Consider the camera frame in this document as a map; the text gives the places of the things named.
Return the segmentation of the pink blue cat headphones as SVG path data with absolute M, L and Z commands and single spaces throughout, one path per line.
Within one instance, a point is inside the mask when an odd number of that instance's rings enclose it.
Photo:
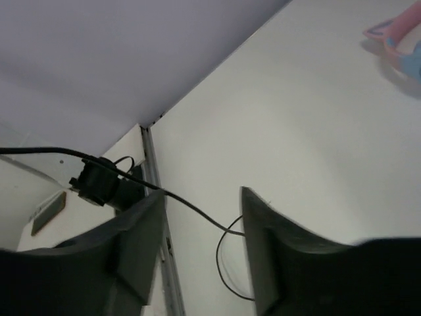
M 363 34 L 383 44 L 386 57 L 395 70 L 420 82 L 420 41 L 411 53 L 404 53 L 398 49 L 402 40 L 418 25 L 420 1 L 414 2 L 398 16 L 366 29 Z

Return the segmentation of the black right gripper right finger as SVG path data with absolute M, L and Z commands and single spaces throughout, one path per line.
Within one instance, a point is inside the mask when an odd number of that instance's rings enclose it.
M 241 189 L 258 315 L 419 315 L 420 239 L 323 238 Z

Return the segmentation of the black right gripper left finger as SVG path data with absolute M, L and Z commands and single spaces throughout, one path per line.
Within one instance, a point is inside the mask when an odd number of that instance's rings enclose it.
M 157 190 L 53 248 L 1 251 L 2 315 L 140 315 L 164 228 Z

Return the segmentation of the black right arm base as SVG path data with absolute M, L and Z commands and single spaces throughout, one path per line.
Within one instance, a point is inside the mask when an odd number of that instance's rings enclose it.
M 114 171 L 116 165 L 107 158 L 100 158 L 105 166 L 84 159 L 84 167 L 76 178 L 69 181 L 70 189 L 89 203 L 97 206 L 108 205 L 118 215 L 145 197 L 145 188 L 120 178 Z

